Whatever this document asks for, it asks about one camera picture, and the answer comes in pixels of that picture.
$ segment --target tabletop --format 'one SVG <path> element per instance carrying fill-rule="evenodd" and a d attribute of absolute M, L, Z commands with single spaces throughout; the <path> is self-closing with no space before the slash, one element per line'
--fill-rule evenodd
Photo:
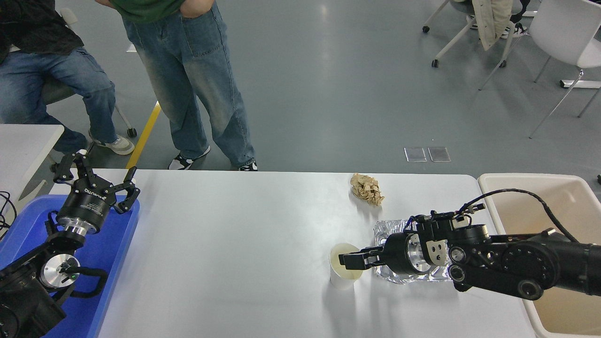
<path fill-rule="evenodd" d="M 58 138 L 61 125 L 0 124 L 0 190 L 17 201 Z"/>
<path fill-rule="evenodd" d="M 126 173 L 95 172 L 112 183 Z M 99 337 L 535 337 L 522 300 L 486 290 L 371 271 L 335 289 L 336 243 L 371 246 L 378 220 L 481 194 L 471 176 L 371 174 L 385 196 L 374 207 L 352 195 L 351 176 L 138 170 L 138 226 Z M 495 233 L 486 211 L 474 221 Z"/>

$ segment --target yellow floor line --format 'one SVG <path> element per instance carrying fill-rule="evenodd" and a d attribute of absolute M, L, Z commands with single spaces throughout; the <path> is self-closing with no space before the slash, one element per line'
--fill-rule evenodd
<path fill-rule="evenodd" d="M 129 169 L 138 163 L 138 160 L 140 159 L 140 155 L 142 155 L 142 150 L 144 149 L 144 146 L 146 145 L 146 141 L 148 141 L 148 137 L 150 136 L 150 132 L 154 128 L 154 123 L 156 122 L 156 119 L 159 117 L 159 113 L 160 113 L 160 105 L 159 105 L 159 101 L 157 101 L 156 104 L 154 105 L 154 109 L 152 110 L 152 113 L 150 114 L 150 117 L 148 118 L 148 121 L 146 121 L 146 126 L 144 126 L 142 135 L 140 135 L 140 139 L 138 139 L 138 143 L 136 144 L 136 149 L 134 149 L 132 155 L 130 156 L 129 161 L 127 162 L 127 165 L 125 166 L 125 169 Z"/>

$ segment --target beige plastic bin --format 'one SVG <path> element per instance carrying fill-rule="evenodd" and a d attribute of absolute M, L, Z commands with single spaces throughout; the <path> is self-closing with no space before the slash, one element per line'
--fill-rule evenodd
<path fill-rule="evenodd" d="M 483 192 L 524 189 L 539 195 L 561 224 L 583 243 L 601 244 L 601 203 L 577 176 L 553 174 L 484 174 Z M 554 227 L 541 204 L 518 192 L 485 199 L 499 234 L 535 233 Z M 553 287 L 537 301 L 524 301 L 540 337 L 601 337 L 601 297 Z"/>

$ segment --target hand in pocket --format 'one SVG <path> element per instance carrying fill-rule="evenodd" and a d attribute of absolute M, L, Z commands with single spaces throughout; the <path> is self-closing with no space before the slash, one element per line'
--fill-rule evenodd
<path fill-rule="evenodd" d="M 185 0 L 180 6 L 183 17 L 195 18 L 211 10 L 215 0 Z"/>

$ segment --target person's leg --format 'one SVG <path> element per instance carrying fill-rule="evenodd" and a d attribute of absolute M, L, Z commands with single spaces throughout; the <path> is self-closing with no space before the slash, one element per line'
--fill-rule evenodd
<path fill-rule="evenodd" d="M 144 63 L 160 107 L 169 119 L 173 144 L 185 159 L 195 159 L 207 151 L 209 143 L 200 120 L 200 112 L 190 81 L 178 57 L 169 45 L 168 20 L 133 23 L 123 19 L 127 36 Z"/>
<path fill-rule="evenodd" d="M 90 136 L 102 143 L 117 140 L 112 113 L 115 109 L 115 85 L 96 60 L 83 48 L 70 55 L 57 55 L 48 72 L 83 97 L 90 116 Z"/>
<path fill-rule="evenodd" d="M 522 20 L 522 16 L 524 13 L 526 13 L 526 7 L 530 3 L 530 0 L 520 0 L 520 2 L 522 3 L 522 10 L 520 11 L 520 13 L 514 14 L 509 18 L 509 21 L 513 23 L 518 23 L 520 22 L 520 20 Z"/>
<path fill-rule="evenodd" d="M 46 112 L 41 98 L 46 55 L 12 52 L 0 64 L 0 118 L 14 124 L 61 124 L 65 130 L 54 145 L 62 153 L 87 148 L 85 136 Z"/>
<path fill-rule="evenodd" d="M 217 4 L 206 14 L 186 19 L 182 60 L 188 78 L 209 113 L 213 140 L 235 167 L 255 161 L 246 109 L 230 65 L 225 24 Z"/>

